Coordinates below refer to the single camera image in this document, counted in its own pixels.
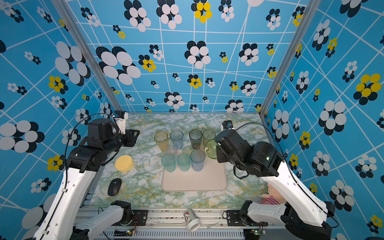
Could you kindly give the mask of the green clear glass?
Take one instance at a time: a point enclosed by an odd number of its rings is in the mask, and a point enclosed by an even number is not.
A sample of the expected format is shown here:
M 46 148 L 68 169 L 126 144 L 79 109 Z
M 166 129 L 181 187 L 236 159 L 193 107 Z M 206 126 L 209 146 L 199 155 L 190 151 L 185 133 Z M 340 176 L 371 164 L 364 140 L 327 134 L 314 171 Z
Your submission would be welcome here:
M 210 159 L 213 159 L 213 160 L 218 159 L 218 157 L 217 157 L 217 144 L 216 144 L 215 140 L 209 140 L 205 144 L 205 153 Z

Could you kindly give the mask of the light blue short glass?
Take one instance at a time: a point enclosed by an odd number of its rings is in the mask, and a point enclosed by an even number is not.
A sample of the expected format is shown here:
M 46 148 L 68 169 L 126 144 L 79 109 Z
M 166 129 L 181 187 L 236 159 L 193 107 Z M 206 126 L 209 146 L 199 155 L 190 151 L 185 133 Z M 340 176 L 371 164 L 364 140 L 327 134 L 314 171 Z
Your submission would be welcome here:
M 205 153 L 201 150 L 194 150 L 191 152 L 191 164 L 194 171 L 199 172 L 204 167 Z

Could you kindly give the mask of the light green textured glass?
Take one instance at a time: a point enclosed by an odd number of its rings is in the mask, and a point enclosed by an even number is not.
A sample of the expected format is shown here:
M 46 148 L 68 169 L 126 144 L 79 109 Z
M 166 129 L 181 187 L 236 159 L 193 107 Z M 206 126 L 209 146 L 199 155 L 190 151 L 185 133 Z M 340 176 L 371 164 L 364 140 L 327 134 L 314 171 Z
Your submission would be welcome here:
M 182 149 L 182 153 L 190 155 L 194 151 L 194 148 L 192 146 L 185 146 Z

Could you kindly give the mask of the clear textured glass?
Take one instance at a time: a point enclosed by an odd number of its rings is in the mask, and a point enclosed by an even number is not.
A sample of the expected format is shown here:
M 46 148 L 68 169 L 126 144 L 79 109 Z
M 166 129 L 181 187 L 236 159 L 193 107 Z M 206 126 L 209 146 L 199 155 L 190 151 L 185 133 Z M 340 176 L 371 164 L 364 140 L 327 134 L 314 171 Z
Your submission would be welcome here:
M 177 152 L 177 148 L 174 145 L 169 145 L 166 147 L 166 154 L 174 155 Z

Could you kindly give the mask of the teal textured glass front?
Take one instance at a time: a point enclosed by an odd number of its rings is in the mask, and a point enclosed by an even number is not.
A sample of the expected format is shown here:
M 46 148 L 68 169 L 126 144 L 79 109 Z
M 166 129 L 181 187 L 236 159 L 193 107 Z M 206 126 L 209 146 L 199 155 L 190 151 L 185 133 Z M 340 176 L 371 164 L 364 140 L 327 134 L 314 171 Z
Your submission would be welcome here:
M 162 156 L 161 163 L 164 169 L 172 173 L 176 169 L 176 158 L 173 154 L 165 154 Z

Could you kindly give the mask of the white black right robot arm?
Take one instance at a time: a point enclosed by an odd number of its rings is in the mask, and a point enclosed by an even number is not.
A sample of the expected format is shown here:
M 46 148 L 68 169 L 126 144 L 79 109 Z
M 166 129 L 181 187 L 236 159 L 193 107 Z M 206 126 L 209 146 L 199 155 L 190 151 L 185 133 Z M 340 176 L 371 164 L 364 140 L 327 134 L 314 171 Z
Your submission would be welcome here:
M 327 218 L 334 216 L 335 205 L 320 200 L 307 189 L 273 145 L 258 142 L 251 146 L 234 129 L 223 130 L 216 136 L 215 142 L 218 145 L 218 162 L 229 162 L 235 170 L 261 178 L 286 200 L 278 205 L 246 201 L 240 210 L 245 225 L 283 225 L 302 240 L 331 238 L 332 227 Z

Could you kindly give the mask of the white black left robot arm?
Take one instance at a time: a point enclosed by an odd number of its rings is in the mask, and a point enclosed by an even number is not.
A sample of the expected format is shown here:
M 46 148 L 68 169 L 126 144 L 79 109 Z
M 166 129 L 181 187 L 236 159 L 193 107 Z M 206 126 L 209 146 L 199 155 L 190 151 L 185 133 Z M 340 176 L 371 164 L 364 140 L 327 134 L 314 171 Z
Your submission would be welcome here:
M 133 220 L 131 204 L 114 201 L 97 216 L 75 225 L 77 213 L 93 179 L 110 162 L 108 155 L 122 147 L 133 147 L 140 134 L 126 128 L 128 113 L 117 112 L 111 119 L 95 119 L 88 124 L 88 136 L 74 148 L 66 162 L 61 184 L 34 240 L 93 240 L 110 226 Z

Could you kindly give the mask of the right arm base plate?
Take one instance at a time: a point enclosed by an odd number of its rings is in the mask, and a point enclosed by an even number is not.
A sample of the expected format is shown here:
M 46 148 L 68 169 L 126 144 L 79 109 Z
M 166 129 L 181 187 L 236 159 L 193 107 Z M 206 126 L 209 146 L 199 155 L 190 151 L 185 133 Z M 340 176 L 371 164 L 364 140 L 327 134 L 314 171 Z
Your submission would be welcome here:
M 240 210 L 227 210 L 224 212 L 224 218 L 230 227 L 267 227 L 267 222 L 255 222 L 247 214 Z

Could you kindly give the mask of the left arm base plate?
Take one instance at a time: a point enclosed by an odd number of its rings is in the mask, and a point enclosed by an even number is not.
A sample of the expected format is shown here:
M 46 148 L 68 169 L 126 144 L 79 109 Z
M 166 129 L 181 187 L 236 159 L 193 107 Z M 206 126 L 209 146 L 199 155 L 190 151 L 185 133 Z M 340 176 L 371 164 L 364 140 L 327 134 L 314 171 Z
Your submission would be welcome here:
M 148 218 L 148 210 L 131 210 L 129 214 L 129 219 L 123 219 L 113 226 L 119 227 L 143 227 L 146 225 Z

